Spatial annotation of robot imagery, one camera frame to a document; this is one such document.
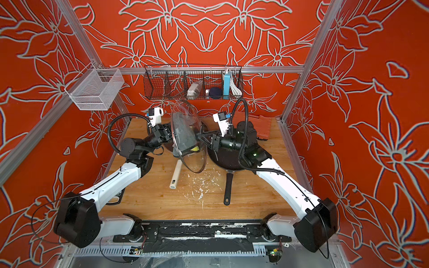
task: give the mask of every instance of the wire basket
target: wire basket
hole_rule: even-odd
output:
[[[205,95],[205,90],[218,87],[224,91],[222,72],[227,68],[231,72],[234,85],[241,95],[233,95],[230,89],[228,95],[218,95],[216,99],[240,99],[243,95],[243,75],[240,66],[186,64],[176,70],[153,70],[161,65],[145,66],[143,78],[145,97],[157,99],[211,99]],[[187,96],[192,83],[202,81],[202,89],[198,96]]]
[[[124,78],[119,69],[114,75],[99,75],[95,69],[88,72],[69,96],[79,110],[107,111],[124,84]]]

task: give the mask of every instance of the pan handle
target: pan handle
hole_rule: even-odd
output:
[[[225,185],[224,205],[228,206],[231,202],[231,187],[233,185],[233,173],[227,173],[227,183]]]

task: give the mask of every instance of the wire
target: wire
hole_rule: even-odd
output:
[[[36,231],[34,230],[34,226],[33,226],[34,215],[36,215],[36,213],[37,213],[37,211],[38,211],[39,209],[41,209],[41,208],[43,208],[43,207],[45,207],[45,206],[47,206],[47,205],[49,205],[49,204],[53,204],[53,203],[55,203],[55,202],[57,202],[57,201],[61,201],[61,200],[65,200],[65,199],[73,199],[73,198],[76,198],[76,197],[81,197],[81,196],[87,195],[87,194],[89,194],[89,193],[93,193],[93,191],[88,192],[88,193],[84,193],[83,195],[79,195],[79,196],[72,196],[72,197],[64,197],[64,198],[60,198],[60,199],[57,199],[57,200],[54,200],[54,201],[51,201],[51,202],[48,202],[48,203],[46,203],[46,204],[44,204],[44,205],[39,206],[39,207],[38,207],[38,208],[33,212],[33,215],[31,215],[31,219],[30,219],[30,227],[31,227],[31,231],[33,232],[33,235],[34,235],[37,239],[39,239],[39,240],[41,240],[41,241],[43,241],[43,242],[45,242],[45,243],[49,243],[49,244],[63,245],[63,244],[65,244],[65,243],[67,243],[67,242],[61,243],[61,242],[46,241],[45,239],[43,239],[43,238],[41,238],[40,236],[38,236],[38,235],[37,235],[37,233],[36,233]]]
[[[115,261],[114,259],[111,259],[111,258],[108,258],[106,255],[104,255],[104,253],[103,253],[103,250],[101,249],[101,238],[100,238],[100,244],[99,244],[99,246],[100,246],[100,252],[101,252],[101,255],[103,255],[103,257],[105,257],[106,259],[108,259],[109,261],[111,261],[111,262],[117,262],[117,263],[132,263],[134,260],[131,260],[131,262],[121,262],[121,261]]]
[[[248,234],[248,233],[240,233],[241,235],[250,235],[250,236],[254,236],[254,237],[260,237],[262,236],[262,234],[259,235],[254,235],[254,234]]]
[[[135,116],[135,117],[139,117],[139,118],[143,118],[146,120],[146,122],[148,123],[147,128],[148,128],[148,135],[151,134],[151,129],[149,126],[151,126],[151,120],[149,118],[147,118],[144,115],[141,114],[121,114],[117,117],[115,117],[109,124],[109,126],[107,127],[107,139],[109,140],[109,144],[110,146],[113,148],[113,150],[117,153],[120,153],[121,151],[115,146],[115,144],[112,141],[112,136],[110,134],[111,130],[112,130],[112,126],[114,123],[116,123],[116,121],[118,121],[121,118],[127,117],[127,116]]]
[[[244,148],[246,146],[246,141],[247,141],[247,130],[248,130],[248,121],[249,121],[249,110],[248,110],[247,102],[246,102],[245,99],[241,98],[241,99],[237,100],[237,102],[235,103],[234,108],[233,108],[233,112],[232,112],[231,118],[230,118],[230,125],[232,125],[233,117],[234,117],[234,114],[235,114],[235,111],[236,111],[236,108],[237,108],[239,102],[243,102],[244,111],[245,111],[245,123],[244,123],[243,141],[242,141],[242,144],[241,144],[241,147],[240,147],[240,151],[239,151],[239,156],[238,156],[238,163],[239,163],[240,167],[242,167],[242,168],[244,168],[246,170],[254,171],[254,172],[273,172],[273,173],[276,173],[278,175],[285,176],[286,178],[288,178],[295,185],[296,188],[298,188],[298,190],[310,202],[310,204],[313,206],[313,208],[316,208],[316,206],[313,204],[313,202],[311,202],[310,198],[304,193],[304,191],[302,191],[301,188],[298,187],[298,185],[295,183],[295,181],[293,179],[291,179],[290,177],[288,177],[285,174],[285,172],[283,172],[281,170],[278,170],[278,169],[272,169],[272,168],[262,168],[262,169],[256,168],[256,169],[253,169],[253,168],[246,167],[246,166],[244,166],[241,163],[241,157],[242,157]],[[329,259],[329,242],[328,242],[328,233],[326,231],[326,225],[325,225],[325,222],[322,219],[322,216],[320,215],[320,212],[316,211],[316,213],[317,213],[320,221],[322,222],[323,228],[324,228],[324,231],[325,231],[326,248],[328,250],[327,256],[325,256],[325,254],[322,253],[322,251],[320,250],[320,248],[319,248],[319,251],[320,251],[320,253],[322,253],[322,255],[323,255],[324,258]]]
[[[143,247],[145,245],[146,239],[148,238],[148,235],[146,234],[146,232],[143,232],[143,235],[145,236],[145,239],[143,240],[143,243],[142,243],[142,246],[141,246],[142,252],[143,252]]]
[[[242,96],[241,90],[239,90],[238,87],[236,87],[232,77],[230,79],[230,88],[234,96]]]
[[[158,147],[158,148],[155,148],[155,150],[156,149],[159,149],[159,148],[162,148],[162,152],[161,153],[159,153],[159,154],[156,154],[156,153],[154,153],[154,152],[152,152],[154,155],[162,155],[163,153],[164,153],[164,147],[163,146],[160,146],[160,147]]]

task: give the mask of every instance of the orange wallpaper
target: orange wallpaper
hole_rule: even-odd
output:
[[[352,267],[429,263],[429,5],[346,0],[287,119]]]
[[[0,1],[0,161],[86,71],[83,49],[52,0]],[[79,111],[73,104],[0,187],[0,267],[53,267],[62,246],[30,228],[36,208],[101,179],[113,153],[106,129],[119,109]],[[115,127],[118,140],[124,122]],[[40,209],[38,236],[58,242],[59,203]]]
[[[0,3],[0,162],[89,63],[54,1]]]
[[[102,179],[113,153],[107,126],[117,115],[115,105],[109,111],[80,111],[71,105],[1,187],[0,267],[54,266],[62,246],[38,240],[31,231],[31,216],[40,205]],[[119,121],[114,127],[115,140],[124,124]],[[64,242],[52,232],[59,205],[36,213],[34,229],[47,241]]]
[[[183,63],[294,66],[304,63],[329,1],[102,1],[71,0],[76,15],[106,67]],[[297,74],[244,77],[253,113],[277,116]],[[126,77],[121,96],[130,112],[171,101],[150,101],[142,77]],[[233,106],[197,101],[201,114]]]

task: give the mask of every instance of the frying pan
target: frying pan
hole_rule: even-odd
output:
[[[230,151],[224,148],[219,148],[219,151],[208,149],[208,156],[218,167],[227,171],[227,183],[225,185],[224,205],[228,206],[231,203],[231,188],[233,184],[234,172],[244,170],[238,162],[239,151]]]

